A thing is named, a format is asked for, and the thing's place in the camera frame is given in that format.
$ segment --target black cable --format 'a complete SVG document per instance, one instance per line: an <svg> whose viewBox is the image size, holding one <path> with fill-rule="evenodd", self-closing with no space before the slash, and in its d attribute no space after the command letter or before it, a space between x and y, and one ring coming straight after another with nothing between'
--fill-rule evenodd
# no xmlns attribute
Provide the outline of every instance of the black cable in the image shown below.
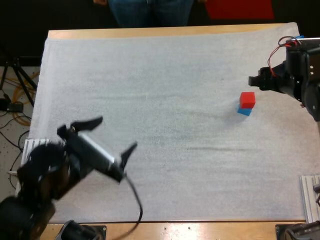
<svg viewBox="0 0 320 240"><path fill-rule="evenodd" d="M120 239L123 239L127 236L129 236L134 230L136 230L136 228L138 227L138 225L140 224L141 222L141 219L142 219L142 215L144 214L144 210L143 210L143 207L142 207L142 203L140 201L140 198L139 198L139 195L137 193L137 190L133 184L133 182L130 180L130 178L127 176L127 174L124 175L124 178L126 179L126 181L128 182L129 186L131 187L132 191L133 191L133 194L135 196L135 199L136 199L136 202L138 203L139 205L139 208L140 208L140 215L139 215L139 219L138 221L135 223L135 225L133 226L133 228L131 228L129 231L127 231L126 233L114 238L113 240L120 240Z"/></svg>
<svg viewBox="0 0 320 240"><path fill-rule="evenodd" d="M0 115L0 117L3 117L5 115L7 115L7 114L8 114L8 112L6 111L5 114Z"/></svg>
<svg viewBox="0 0 320 240"><path fill-rule="evenodd" d="M281 37L280 39L279 39L279 41L278 41L278 45L279 46L282 46L282 45L284 45L285 43L280 43L283 39L290 39L290 40L292 40L292 39L294 39L294 40L296 40L298 43L299 43L299 45L301 45L302 43L296 38L296 37L294 37L294 36L283 36L283 37Z"/></svg>
<svg viewBox="0 0 320 240"><path fill-rule="evenodd" d="M14 121L14 120L16 120L16 119L18 119L18 118L23 118L23 117L26 117L26 118L28 118L28 119L31 119L31 117L29 117L29 116L27 116L27 115L16 116L16 117L12 118L11 120L9 120L5 125L1 126L0 129L3 129L3 128L5 128L6 126L8 126L8 124L11 123L12 121Z"/></svg>
<svg viewBox="0 0 320 240"><path fill-rule="evenodd" d="M18 156L16 156L16 158L15 158L14 162L12 163L9 171L12 171L12 169L14 168L15 163L17 162L17 160L18 160L18 158L20 157L21 154L22 154L22 151L20 151L19 154L18 154ZM11 174L9 175L9 182L10 182L11 186L12 186L14 189L16 189L16 187L14 186L14 184L13 184L12 181L11 181Z"/></svg>
<svg viewBox="0 0 320 240"><path fill-rule="evenodd" d="M15 185L14 185L14 184L12 183L12 181L11 181L11 175L9 175L9 182L10 182L11 186L12 186L14 189L16 189Z"/></svg>
<svg viewBox="0 0 320 240"><path fill-rule="evenodd" d="M27 119L31 120L31 117L29 117L29 116L25 115L25 113L24 113L24 112L22 112L22 114L23 114Z"/></svg>
<svg viewBox="0 0 320 240"><path fill-rule="evenodd" d="M25 134L27 134L27 133L29 133L29 130L25 131L24 133L22 133L22 134L19 136L18 146L19 146L19 148L20 148L20 151L23 151L23 149L24 149L23 147L20 147L20 140L21 140L22 136L25 135Z"/></svg>
<svg viewBox="0 0 320 240"><path fill-rule="evenodd" d="M5 138L5 140L7 140L12 146L18 148L20 151L20 147L18 145L16 145L15 143L13 143L12 141L10 141L10 139L8 139L1 131L0 131L0 134Z"/></svg>
<svg viewBox="0 0 320 240"><path fill-rule="evenodd" d="M5 82L6 84L9 84L9 85L14 86L14 87L16 87L16 88L22 89L22 87L21 87L21 85L19 85L19 83L17 83L17 85L16 85L16 84L13 84L13 83L11 83L11 82L9 82L9 81L7 81L7 80L4 80L4 82ZM30 88L30 87L28 87L28 86L25 86L25 87L26 87L28 90L36 91L36 90L34 90L33 88Z"/></svg>

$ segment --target table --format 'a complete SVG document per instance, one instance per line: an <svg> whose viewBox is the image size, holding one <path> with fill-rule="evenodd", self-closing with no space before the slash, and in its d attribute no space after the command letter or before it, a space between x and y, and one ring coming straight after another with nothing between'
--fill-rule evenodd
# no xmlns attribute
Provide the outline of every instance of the table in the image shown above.
<svg viewBox="0 0 320 240"><path fill-rule="evenodd" d="M48 38L51 39L103 39L128 37L159 37L185 36L200 34L221 34L250 32L265 30L281 26L277 24L246 24L220 26L188 26L162 28L130 28L130 29L81 29L81 30L51 30ZM304 220L293 221L225 221L225 222L144 222L127 239L219 239L244 240L266 239L275 240L276 224L304 223ZM113 239L129 230L133 223L104 223L107 225L107 239ZM49 224L41 239L54 239L62 224Z"/></svg>

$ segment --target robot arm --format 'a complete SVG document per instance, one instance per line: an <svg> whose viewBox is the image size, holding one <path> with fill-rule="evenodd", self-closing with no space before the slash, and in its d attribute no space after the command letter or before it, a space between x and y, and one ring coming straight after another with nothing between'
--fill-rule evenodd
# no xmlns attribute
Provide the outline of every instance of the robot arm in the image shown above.
<svg viewBox="0 0 320 240"><path fill-rule="evenodd" d="M263 67L258 76L249 77L249 85L262 91L287 94L320 121L320 38L292 38L285 44L286 60L274 67Z"/></svg>
<svg viewBox="0 0 320 240"><path fill-rule="evenodd" d="M92 170L119 183L126 178L124 168L137 144L121 155L118 164L105 149L80 132L93 130L102 120L99 117L74 122L70 128L64 125L57 131L64 143L40 145L30 153L26 164L17 170L21 185L18 196L7 197L0 203L0 239L39 238L55 213L52 200L59 200Z"/></svg>

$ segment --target jeans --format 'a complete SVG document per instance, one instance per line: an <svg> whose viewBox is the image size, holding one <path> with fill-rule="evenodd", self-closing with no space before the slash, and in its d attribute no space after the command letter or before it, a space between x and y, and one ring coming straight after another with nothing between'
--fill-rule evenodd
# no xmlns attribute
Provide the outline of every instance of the jeans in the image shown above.
<svg viewBox="0 0 320 240"><path fill-rule="evenodd" d="M108 0L122 28L183 27L194 0Z"/></svg>

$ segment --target floor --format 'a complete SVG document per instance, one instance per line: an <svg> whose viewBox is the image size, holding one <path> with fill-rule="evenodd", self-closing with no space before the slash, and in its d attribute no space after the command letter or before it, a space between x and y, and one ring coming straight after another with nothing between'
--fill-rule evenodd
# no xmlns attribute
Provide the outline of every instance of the floor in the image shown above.
<svg viewBox="0 0 320 240"><path fill-rule="evenodd" d="M26 73L31 76L34 73L40 71L39 67L24 67L23 68ZM0 67L0 76L2 76L4 68ZM7 78L16 79L16 75L12 69L9 69L7 72ZM38 83L39 77L33 79L36 83ZM3 85L3 91L12 99L15 86L12 86L9 81L5 82ZM3 98L3 93L0 92L0 98ZM25 94L19 99L21 102L26 102L28 99ZM23 112L29 117L32 117L33 108L30 103L24 104ZM3 133L10 141L14 144L18 144L19 136L29 130L28 126L23 126L17 123L16 121L11 121L6 127L1 128L4 126L8 121L13 119L11 113L0 111L0 132ZM28 134L25 134L20 141L20 147L23 148L25 139L28 137ZM8 171L11 168L12 164L14 163L15 159L17 158L20 150L14 146L12 146L2 135L0 135L0 201L4 198L14 195L15 189L11 186L9 182L9 174ZM16 171L19 167L21 162L21 155L17 159L16 163L13 166L13 171ZM16 186L17 179L15 177L11 177L11 181L14 186Z"/></svg>

